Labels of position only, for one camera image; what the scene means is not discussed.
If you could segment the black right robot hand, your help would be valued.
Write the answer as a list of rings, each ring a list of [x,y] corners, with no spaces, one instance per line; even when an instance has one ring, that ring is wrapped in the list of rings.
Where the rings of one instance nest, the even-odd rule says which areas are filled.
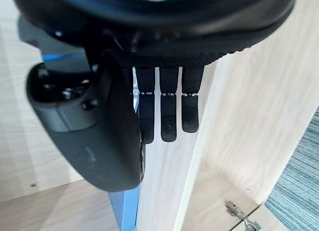
[[[176,92],[186,133],[199,127],[205,66],[275,32],[296,0],[14,0],[21,41],[42,62],[27,98],[47,134],[90,184],[118,192],[144,178],[154,140],[177,138]]]

